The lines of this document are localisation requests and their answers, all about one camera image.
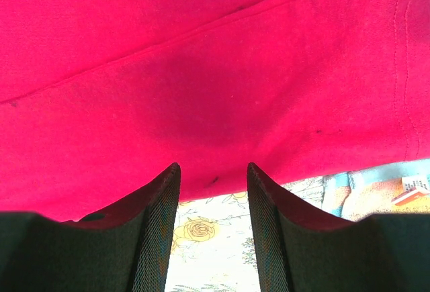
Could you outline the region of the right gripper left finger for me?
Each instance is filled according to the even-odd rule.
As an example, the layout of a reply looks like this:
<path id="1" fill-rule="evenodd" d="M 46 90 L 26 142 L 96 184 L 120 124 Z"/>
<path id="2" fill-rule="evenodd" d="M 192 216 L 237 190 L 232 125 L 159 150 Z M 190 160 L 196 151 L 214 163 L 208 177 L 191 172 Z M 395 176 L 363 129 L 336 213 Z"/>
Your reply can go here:
<path id="1" fill-rule="evenodd" d="M 1 213 L 2 291 L 163 291 L 181 169 L 81 220 Z"/>

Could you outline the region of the magenta t shirt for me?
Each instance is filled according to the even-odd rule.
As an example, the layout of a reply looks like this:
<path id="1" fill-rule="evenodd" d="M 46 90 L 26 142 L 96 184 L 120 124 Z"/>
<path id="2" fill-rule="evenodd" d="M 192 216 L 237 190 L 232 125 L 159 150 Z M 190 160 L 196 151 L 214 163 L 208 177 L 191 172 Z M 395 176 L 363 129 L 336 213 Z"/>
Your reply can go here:
<path id="1" fill-rule="evenodd" d="M 428 156 L 429 0 L 1 0 L 3 211 Z"/>

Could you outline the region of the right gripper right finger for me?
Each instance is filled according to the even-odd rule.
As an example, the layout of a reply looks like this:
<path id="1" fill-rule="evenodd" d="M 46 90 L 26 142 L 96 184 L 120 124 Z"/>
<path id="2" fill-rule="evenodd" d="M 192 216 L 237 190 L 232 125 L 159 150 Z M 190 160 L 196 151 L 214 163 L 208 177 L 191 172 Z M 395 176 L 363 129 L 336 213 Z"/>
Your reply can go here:
<path id="1" fill-rule="evenodd" d="M 429 216 L 376 214 L 351 222 L 247 169 L 262 291 L 428 291 Z"/>

